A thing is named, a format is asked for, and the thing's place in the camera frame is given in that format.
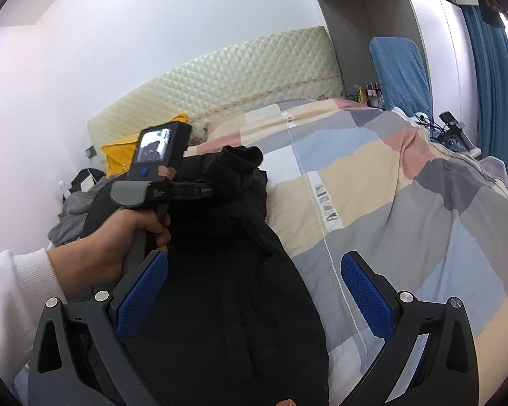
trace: metal screw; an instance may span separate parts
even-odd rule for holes
[[[414,297],[412,296],[412,293],[402,292],[399,294],[399,299],[403,302],[412,302]]]
[[[460,309],[463,306],[463,303],[459,298],[451,298],[450,303],[452,304],[452,307],[455,307],[457,309]]]
[[[98,302],[103,302],[107,298],[109,298],[109,293],[106,292],[105,290],[101,290],[101,291],[97,292],[94,297],[94,299],[96,299]]]
[[[53,308],[53,307],[54,307],[57,303],[58,303],[58,299],[57,299],[57,298],[49,298],[49,299],[47,299],[47,302],[45,303],[45,305],[51,309],[51,308]]]

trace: black jacket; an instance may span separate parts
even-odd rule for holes
[[[214,198],[169,205],[169,275],[125,346],[169,406],[328,404],[320,317],[278,236],[265,223],[258,148],[188,157],[182,180],[208,179]],[[94,200],[84,235],[115,206]]]

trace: blue rubber pad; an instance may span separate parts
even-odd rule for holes
[[[388,341],[394,331],[391,309],[349,253],[342,257],[341,275],[372,333]]]
[[[115,332],[119,339],[131,337],[137,333],[154,298],[167,279],[167,272],[167,256],[159,253],[117,309]]]

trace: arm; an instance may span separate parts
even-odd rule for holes
[[[121,264],[136,229],[157,234],[158,248],[170,240],[153,211],[118,210],[91,236],[46,252],[0,254],[0,377],[10,383],[30,358],[45,302],[63,302],[103,281],[119,277]]]

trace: quilted headboard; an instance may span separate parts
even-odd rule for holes
[[[342,90],[332,43],[322,26],[277,33],[222,48],[164,73],[130,91],[88,121],[101,148],[186,112],[203,140],[209,118],[281,100]]]

